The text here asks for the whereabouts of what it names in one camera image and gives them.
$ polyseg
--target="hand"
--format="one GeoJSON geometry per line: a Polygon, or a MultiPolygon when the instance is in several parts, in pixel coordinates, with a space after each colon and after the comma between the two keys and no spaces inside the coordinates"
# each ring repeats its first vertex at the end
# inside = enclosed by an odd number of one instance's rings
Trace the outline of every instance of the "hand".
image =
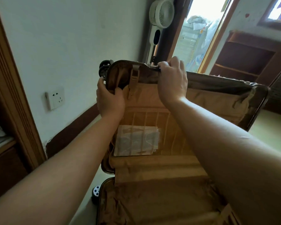
{"type": "Polygon", "coordinates": [[[159,62],[158,66],[161,68],[158,79],[158,95],[166,108],[170,109],[186,96],[187,76],[184,63],[174,56],[168,62],[159,62]]]}
{"type": "Polygon", "coordinates": [[[103,83],[103,78],[100,77],[98,80],[97,93],[97,104],[101,117],[111,117],[120,121],[124,115],[125,110],[125,99],[123,91],[117,87],[115,94],[111,94],[103,83]]]}

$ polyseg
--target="open suitcase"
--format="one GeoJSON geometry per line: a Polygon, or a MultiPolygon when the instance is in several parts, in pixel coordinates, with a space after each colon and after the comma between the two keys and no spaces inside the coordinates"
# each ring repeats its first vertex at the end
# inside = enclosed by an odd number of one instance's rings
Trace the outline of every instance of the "open suitcase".
{"type": "MultiPolygon", "coordinates": [[[[157,91],[158,67],[116,61],[110,92],[123,89],[126,110],[102,170],[97,224],[240,224],[198,162],[157,91]]],[[[269,93],[250,82],[187,72],[187,99],[248,131],[269,93]]]]}

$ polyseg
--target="person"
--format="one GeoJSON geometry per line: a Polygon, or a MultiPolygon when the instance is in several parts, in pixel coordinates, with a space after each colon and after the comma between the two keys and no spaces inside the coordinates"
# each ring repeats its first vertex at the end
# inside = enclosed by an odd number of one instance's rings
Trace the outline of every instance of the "person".
{"type": "MultiPolygon", "coordinates": [[[[158,94],[243,224],[281,224],[281,154],[188,101],[184,64],[158,64],[158,94]]],[[[98,81],[101,119],[0,198],[0,224],[68,224],[124,114],[122,90],[98,81]]]]}

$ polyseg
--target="power outlet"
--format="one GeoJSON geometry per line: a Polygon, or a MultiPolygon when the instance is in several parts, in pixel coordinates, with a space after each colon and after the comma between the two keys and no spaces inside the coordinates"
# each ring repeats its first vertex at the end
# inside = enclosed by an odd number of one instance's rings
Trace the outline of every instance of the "power outlet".
{"type": "Polygon", "coordinates": [[[60,87],[53,91],[48,91],[45,93],[45,95],[50,110],[60,107],[65,102],[65,92],[63,87],[60,87]]]}

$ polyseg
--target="fan head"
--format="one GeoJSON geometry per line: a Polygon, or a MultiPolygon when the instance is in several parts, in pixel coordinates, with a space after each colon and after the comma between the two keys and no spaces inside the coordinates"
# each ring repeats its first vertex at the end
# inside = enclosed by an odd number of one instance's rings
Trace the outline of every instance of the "fan head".
{"type": "Polygon", "coordinates": [[[167,28],[172,23],[174,13],[174,5],[171,0],[156,0],[150,7],[150,22],[159,28],[167,28]]]}

